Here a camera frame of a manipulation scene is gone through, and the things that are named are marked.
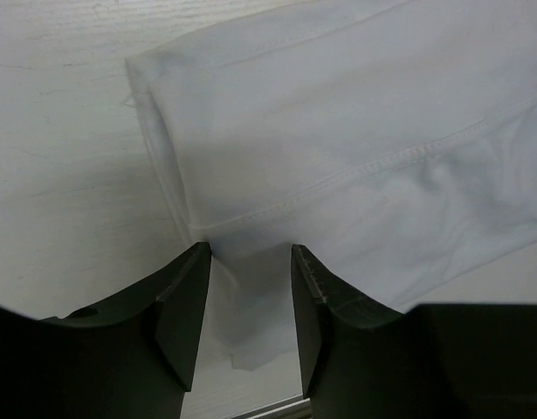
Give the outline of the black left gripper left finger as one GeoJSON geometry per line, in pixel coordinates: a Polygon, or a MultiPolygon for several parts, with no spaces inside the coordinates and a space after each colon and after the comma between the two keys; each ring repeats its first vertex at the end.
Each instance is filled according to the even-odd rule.
{"type": "Polygon", "coordinates": [[[0,418],[177,418],[191,390],[210,279],[197,243],[67,317],[0,306],[0,418]]]}

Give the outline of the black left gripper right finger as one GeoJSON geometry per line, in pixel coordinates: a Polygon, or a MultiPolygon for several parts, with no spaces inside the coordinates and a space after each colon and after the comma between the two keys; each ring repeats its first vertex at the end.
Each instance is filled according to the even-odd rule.
{"type": "Polygon", "coordinates": [[[300,375],[316,418],[537,418],[537,305],[389,308],[291,250],[300,375]]]}

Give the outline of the white fabric skirt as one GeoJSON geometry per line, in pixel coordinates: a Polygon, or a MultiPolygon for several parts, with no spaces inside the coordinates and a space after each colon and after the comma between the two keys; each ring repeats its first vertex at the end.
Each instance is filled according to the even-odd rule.
{"type": "Polygon", "coordinates": [[[537,243],[537,1],[312,1],[127,75],[234,368],[293,351],[291,248],[398,308],[537,243]]]}

